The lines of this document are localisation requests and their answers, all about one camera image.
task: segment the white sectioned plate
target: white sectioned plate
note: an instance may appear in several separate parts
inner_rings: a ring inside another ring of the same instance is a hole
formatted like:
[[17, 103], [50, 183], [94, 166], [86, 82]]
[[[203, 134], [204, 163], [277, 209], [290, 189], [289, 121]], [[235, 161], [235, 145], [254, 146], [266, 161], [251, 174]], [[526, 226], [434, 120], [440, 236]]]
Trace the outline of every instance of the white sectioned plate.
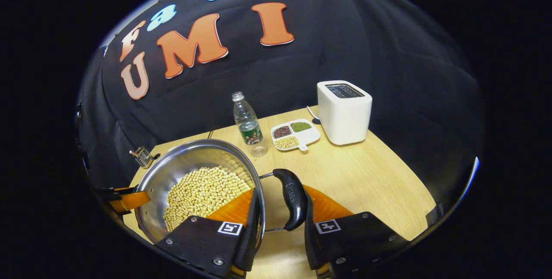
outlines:
[[[306, 122], [311, 126], [311, 128], [302, 130], [296, 133], [293, 131], [293, 128], [292, 128], [293, 122]], [[286, 136], [282, 136], [280, 138], [274, 138], [274, 130], [284, 126], [287, 126], [289, 128], [289, 131], [292, 133]], [[279, 147], [276, 146], [276, 140], [288, 138], [290, 136], [296, 137], [297, 141], [299, 141], [299, 145], [297, 145], [296, 147], [289, 147], [287, 149], [280, 149]], [[301, 118], [301, 119], [292, 120], [291, 122], [285, 122], [283, 124], [272, 127], [272, 129], [270, 130], [270, 137], [272, 137], [272, 143], [274, 143], [274, 147], [276, 147], [280, 151], [289, 151], [295, 148], [299, 148], [301, 151], [306, 151], [308, 150], [307, 144], [311, 144], [314, 141], [320, 139], [320, 132], [309, 120]]]

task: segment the stainless steel pot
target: stainless steel pot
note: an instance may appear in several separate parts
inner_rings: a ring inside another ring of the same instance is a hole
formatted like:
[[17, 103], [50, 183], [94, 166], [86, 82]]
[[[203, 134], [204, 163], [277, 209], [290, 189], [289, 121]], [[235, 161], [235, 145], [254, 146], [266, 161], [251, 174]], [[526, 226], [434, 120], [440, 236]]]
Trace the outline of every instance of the stainless steel pot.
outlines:
[[257, 189], [260, 205], [257, 250], [264, 237], [266, 221], [264, 194], [260, 179], [271, 175], [280, 179], [284, 201], [290, 212], [290, 218], [286, 225], [272, 230], [293, 230], [304, 222], [307, 206], [306, 193], [294, 173], [286, 169], [274, 169], [273, 172], [259, 177], [251, 161], [237, 147], [222, 140], [202, 139], [169, 150], [150, 167], [140, 181], [138, 191], [148, 192], [151, 199], [150, 202], [135, 211], [138, 226], [146, 237], [155, 244], [169, 234], [164, 223], [163, 212], [168, 206], [168, 192], [180, 178], [201, 167], [218, 166], [235, 172], [251, 188]]

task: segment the orange letter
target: orange letter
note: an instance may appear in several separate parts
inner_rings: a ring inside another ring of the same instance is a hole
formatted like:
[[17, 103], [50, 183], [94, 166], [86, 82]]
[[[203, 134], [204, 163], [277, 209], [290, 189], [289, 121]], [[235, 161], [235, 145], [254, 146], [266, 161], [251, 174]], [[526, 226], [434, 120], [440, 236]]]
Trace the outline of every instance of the orange letter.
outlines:
[[263, 23], [264, 36], [260, 43], [265, 46], [287, 44], [293, 42], [293, 34], [285, 28], [282, 10], [285, 4], [278, 2], [262, 3], [252, 6], [252, 10], [258, 12]]
[[133, 61], [134, 65], [136, 65], [136, 69], [138, 69], [138, 76], [140, 76], [140, 87], [134, 86], [134, 82], [132, 82], [130, 65], [127, 65], [121, 72], [122, 80], [125, 81], [126, 91], [134, 100], [146, 96], [147, 89], [150, 87], [150, 82], [147, 80], [146, 68], [144, 68], [144, 55], [145, 53], [142, 51], [142, 53], [136, 55]]
[[176, 31], [170, 31], [157, 40], [157, 45], [163, 49], [167, 65], [165, 77], [172, 78], [182, 73], [183, 67], [176, 62], [176, 56], [187, 67], [193, 67], [196, 47], [199, 47], [199, 63], [208, 63], [228, 55], [228, 49], [220, 45], [215, 24], [217, 19], [219, 14], [209, 14], [196, 20], [191, 26], [188, 39]]
[[132, 48], [134, 47], [134, 44], [132, 41], [136, 41], [138, 38], [138, 33], [140, 33], [140, 30], [138, 28], [142, 28], [146, 24], [146, 20], [142, 20], [132, 31], [130, 31], [126, 37], [122, 38], [122, 53], [121, 53], [121, 59], [119, 59], [119, 62], [121, 62], [126, 55], [130, 53]]

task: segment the screw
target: screw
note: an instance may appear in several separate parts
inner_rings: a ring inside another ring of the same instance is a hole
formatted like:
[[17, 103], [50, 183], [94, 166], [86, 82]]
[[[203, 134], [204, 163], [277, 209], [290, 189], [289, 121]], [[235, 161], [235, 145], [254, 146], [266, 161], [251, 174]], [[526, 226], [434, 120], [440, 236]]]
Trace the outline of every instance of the screw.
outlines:
[[224, 261], [217, 257], [217, 258], [213, 259], [213, 264], [219, 265], [219, 266], [224, 265]]

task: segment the plastic water bottle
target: plastic water bottle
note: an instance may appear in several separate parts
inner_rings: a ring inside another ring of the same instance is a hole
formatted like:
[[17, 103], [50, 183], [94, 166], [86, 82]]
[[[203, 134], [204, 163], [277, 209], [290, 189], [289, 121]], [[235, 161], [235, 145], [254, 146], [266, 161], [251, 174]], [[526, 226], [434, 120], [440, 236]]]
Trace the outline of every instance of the plastic water bottle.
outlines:
[[257, 115], [245, 101], [241, 91], [232, 94], [234, 102], [234, 120], [240, 130], [243, 141], [253, 157], [261, 157], [267, 152], [266, 139], [260, 131]]

